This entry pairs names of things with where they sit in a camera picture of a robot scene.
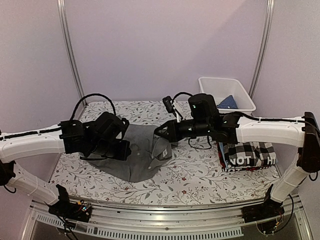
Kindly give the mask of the grey long sleeve shirt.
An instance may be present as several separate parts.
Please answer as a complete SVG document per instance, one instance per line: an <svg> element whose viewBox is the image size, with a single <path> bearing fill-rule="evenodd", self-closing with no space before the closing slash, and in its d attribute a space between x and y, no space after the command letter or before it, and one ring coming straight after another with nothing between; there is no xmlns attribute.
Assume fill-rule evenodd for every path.
<svg viewBox="0 0 320 240"><path fill-rule="evenodd" d="M131 154L126 160L98 159L87 162L97 169L127 182L138 183L154 177L161 166L172 159L177 142L154 135L156 125L129 125L124 139Z"/></svg>

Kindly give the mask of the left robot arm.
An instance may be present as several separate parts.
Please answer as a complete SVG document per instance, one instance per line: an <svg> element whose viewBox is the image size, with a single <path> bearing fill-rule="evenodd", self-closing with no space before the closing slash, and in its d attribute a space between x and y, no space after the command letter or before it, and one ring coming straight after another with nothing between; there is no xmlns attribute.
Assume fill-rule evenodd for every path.
<svg viewBox="0 0 320 240"><path fill-rule="evenodd" d="M126 118L103 112L96 120L82 123L79 120L62 121L43 129L0 135L0 184L13 187L34 196L63 216L74 213L67 190L50 185L27 172L18 159L45 154L79 153L90 156L126 160L130 143L123 139L129 121Z"/></svg>

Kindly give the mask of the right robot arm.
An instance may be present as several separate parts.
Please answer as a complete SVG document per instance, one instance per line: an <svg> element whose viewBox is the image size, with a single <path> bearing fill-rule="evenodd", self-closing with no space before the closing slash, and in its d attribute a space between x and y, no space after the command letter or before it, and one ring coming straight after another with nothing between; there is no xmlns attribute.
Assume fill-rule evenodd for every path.
<svg viewBox="0 0 320 240"><path fill-rule="evenodd" d="M188 98L191 119L169 120L157 127L154 134L179 142L184 138L209 136L226 144L247 142L276 143L298 148L296 159L267 191L259 206L262 218L269 218L286 197L311 173L320 170L320 129L315 116L305 112L302 117L263 118L243 112L219 113L215 99L206 93Z"/></svg>

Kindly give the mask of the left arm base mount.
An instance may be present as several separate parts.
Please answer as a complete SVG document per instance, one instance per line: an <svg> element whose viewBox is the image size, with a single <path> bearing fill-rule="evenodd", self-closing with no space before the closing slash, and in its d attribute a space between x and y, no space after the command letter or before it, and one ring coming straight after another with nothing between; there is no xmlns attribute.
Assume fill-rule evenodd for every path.
<svg viewBox="0 0 320 240"><path fill-rule="evenodd" d="M58 189L58 202L48 205L48 212L65 219L88 223L92 214L92 204L84 202L83 199L70 202L67 190L59 184L56 187Z"/></svg>

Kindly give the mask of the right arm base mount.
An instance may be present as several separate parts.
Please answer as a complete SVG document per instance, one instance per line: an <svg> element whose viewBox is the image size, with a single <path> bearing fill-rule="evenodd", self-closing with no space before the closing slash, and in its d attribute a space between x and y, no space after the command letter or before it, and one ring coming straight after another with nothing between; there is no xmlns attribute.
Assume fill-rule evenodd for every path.
<svg viewBox="0 0 320 240"><path fill-rule="evenodd" d="M267 199L259 204L245 206L241 209L242 218L245 223L273 218L284 213L283 203L271 199Z"/></svg>

